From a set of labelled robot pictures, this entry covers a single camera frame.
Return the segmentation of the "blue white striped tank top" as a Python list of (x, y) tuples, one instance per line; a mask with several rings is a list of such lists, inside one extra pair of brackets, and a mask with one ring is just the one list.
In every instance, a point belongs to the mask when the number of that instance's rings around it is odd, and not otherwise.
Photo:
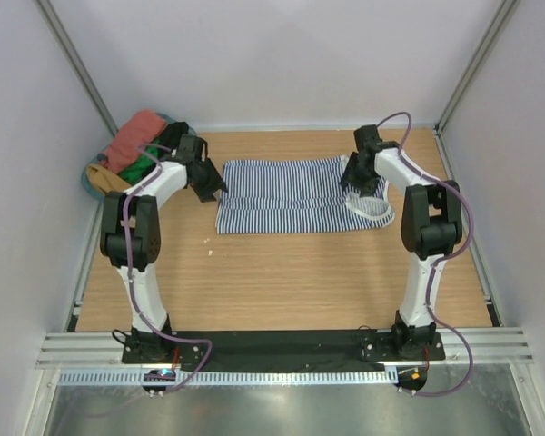
[(223, 165), (228, 191), (221, 194), (219, 234), (340, 233), (379, 229), (393, 223), (389, 183), (375, 193), (341, 188), (349, 158), (298, 161), (230, 160)]

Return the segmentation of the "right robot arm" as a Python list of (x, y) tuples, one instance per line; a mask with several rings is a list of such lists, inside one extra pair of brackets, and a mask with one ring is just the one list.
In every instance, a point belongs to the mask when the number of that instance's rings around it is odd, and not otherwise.
[(401, 241), (410, 254), (410, 267), (392, 326), (391, 348), (399, 358), (410, 360), (423, 350), (424, 341), (432, 340), (436, 329), (441, 274), (462, 238), (460, 188), (418, 167), (400, 144), (383, 140), (375, 124), (356, 129), (353, 136), (356, 150), (340, 181), (343, 190), (355, 192), (348, 207), (370, 217), (383, 182), (403, 194)]

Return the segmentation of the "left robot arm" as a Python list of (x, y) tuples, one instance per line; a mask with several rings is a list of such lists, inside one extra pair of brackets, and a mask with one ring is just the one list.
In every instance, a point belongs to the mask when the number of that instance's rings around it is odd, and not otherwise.
[(177, 341), (162, 303), (156, 275), (162, 236), (159, 212), (176, 193), (190, 188), (202, 203), (214, 202), (228, 188), (209, 158), (203, 138), (185, 134), (179, 144), (161, 159), (152, 159), (154, 169), (134, 186), (105, 195), (101, 221), (100, 250), (123, 280), (132, 310), (132, 332), (145, 337), (144, 354), (156, 363), (167, 362)]

